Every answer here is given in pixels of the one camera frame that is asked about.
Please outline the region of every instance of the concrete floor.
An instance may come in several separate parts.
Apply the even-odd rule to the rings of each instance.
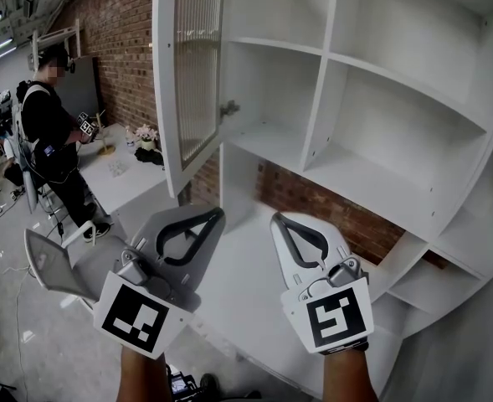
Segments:
[[[0,204],[4,204],[0,215],[0,382],[16,386],[14,396],[25,401],[16,326],[20,289],[19,339],[28,401],[116,400],[120,346],[92,327],[90,314],[72,296],[46,291],[26,271],[9,270],[28,266],[23,230],[34,228],[46,235],[56,221],[40,208],[30,214],[24,196],[14,204],[9,197],[13,185],[3,179],[0,183]],[[62,219],[65,211],[62,209],[57,216]],[[64,220],[64,230],[65,236],[74,230],[69,216]],[[56,230],[50,238],[59,240]],[[229,396],[258,389],[265,397],[278,400],[311,400],[242,358],[200,322],[186,328],[166,355],[169,363],[197,381],[203,373],[216,374]]]

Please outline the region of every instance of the flower pot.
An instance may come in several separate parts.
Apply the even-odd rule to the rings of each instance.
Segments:
[[[146,142],[145,140],[142,140],[142,149],[146,149],[147,151],[152,151],[155,149],[155,141],[150,140],[149,142]]]

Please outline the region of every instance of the cabinet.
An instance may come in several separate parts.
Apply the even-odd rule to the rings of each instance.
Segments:
[[[170,193],[221,147],[239,258],[260,159],[406,230],[364,265],[393,362],[493,276],[493,0],[153,0],[153,49]]]

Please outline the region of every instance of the red brick wall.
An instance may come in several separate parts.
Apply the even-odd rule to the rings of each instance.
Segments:
[[[110,122],[157,125],[151,57],[151,0],[72,0],[50,31],[79,18],[83,55],[97,57]]]
[[[190,201],[219,205],[218,179],[216,152],[191,181]],[[257,196],[279,211],[307,213],[332,222],[354,253],[376,265],[404,234],[397,225],[272,162],[259,164]]]

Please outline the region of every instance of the black shirt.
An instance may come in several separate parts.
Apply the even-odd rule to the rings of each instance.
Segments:
[[[42,90],[30,94],[21,111],[21,122],[27,139],[34,143],[36,167],[54,176],[71,171],[77,165],[75,143],[65,145],[74,128],[74,121],[62,107],[53,88],[42,82],[32,82],[29,87],[40,85]]]

